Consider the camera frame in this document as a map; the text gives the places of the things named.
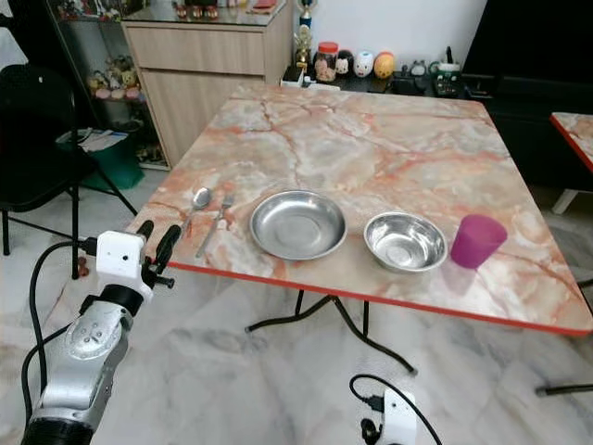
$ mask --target white table leg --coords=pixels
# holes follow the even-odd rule
[[[573,202],[573,199],[576,197],[577,193],[578,191],[571,190],[570,188],[564,190],[556,201],[556,204],[554,204],[554,207],[552,207],[552,212],[556,213],[557,215],[562,215],[570,203]]]

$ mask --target marble floor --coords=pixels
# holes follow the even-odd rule
[[[161,178],[150,172],[127,195],[140,206]],[[576,278],[593,276],[593,196],[579,196],[558,217],[549,208],[560,191],[532,192]],[[81,208],[82,235],[122,229],[131,219],[117,199],[93,192],[83,193]],[[68,230],[68,215],[64,198],[28,218]],[[11,229],[13,254],[0,257],[2,445],[18,444],[22,432],[19,371],[32,345],[25,309],[32,265],[57,241],[16,224]],[[296,292],[183,271],[170,275],[176,287],[159,289],[135,319],[95,445],[361,444],[360,420],[378,423],[380,416],[348,390],[349,378],[359,372],[413,393],[445,444],[593,445],[593,393],[534,394],[545,383],[593,381],[593,337],[570,339],[372,305],[371,337],[418,367],[420,373],[410,377],[350,335],[331,306],[299,324],[248,335],[246,325],[290,314]],[[75,316],[95,284],[94,273],[68,279],[67,252],[50,258],[38,285],[46,334]],[[587,296],[593,301],[590,291]],[[318,297],[306,294],[304,306]],[[361,303],[344,302],[361,323]],[[32,370],[33,394],[35,377]],[[381,393],[373,383],[360,382],[359,388]],[[419,423],[417,444],[430,443]]]

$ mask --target jar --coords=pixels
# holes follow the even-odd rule
[[[335,61],[337,60],[337,43],[320,42],[315,56],[315,77],[318,82],[335,80]]]

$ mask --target stainless steel plate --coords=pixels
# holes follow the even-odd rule
[[[291,190],[267,198],[251,215],[251,234],[261,248],[285,260],[313,260],[336,250],[346,222],[327,197]]]
[[[447,241],[430,221],[408,213],[388,212],[372,218],[364,241],[375,258],[391,271],[425,272],[447,256]]]

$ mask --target purple cup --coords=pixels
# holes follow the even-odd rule
[[[500,222],[484,215],[467,215],[455,236],[451,259],[461,267],[477,269],[507,239]]]

